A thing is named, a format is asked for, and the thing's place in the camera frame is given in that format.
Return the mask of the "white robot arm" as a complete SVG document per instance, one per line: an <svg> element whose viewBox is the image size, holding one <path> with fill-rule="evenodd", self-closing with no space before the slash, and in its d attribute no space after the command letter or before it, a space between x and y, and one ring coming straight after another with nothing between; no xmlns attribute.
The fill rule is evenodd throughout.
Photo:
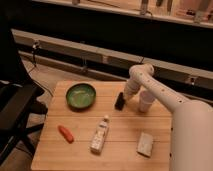
<svg viewBox="0 0 213 171"><path fill-rule="evenodd" d="M153 74L151 64L133 65L124 99L130 100L143 86L171 112L169 171L213 171L213 107L185 97Z"/></svg>

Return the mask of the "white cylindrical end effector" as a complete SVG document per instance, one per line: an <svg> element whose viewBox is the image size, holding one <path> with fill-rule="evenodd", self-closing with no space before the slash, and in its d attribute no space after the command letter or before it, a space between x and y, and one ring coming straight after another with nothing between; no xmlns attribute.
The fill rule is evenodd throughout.
<svg viewBox="0 0 213 171"><path fill-rule="evenodd" d="M138 92L137 88L132 87L129 84L126 84L124 88L124 99L130 100L137 92Z"/></svg>

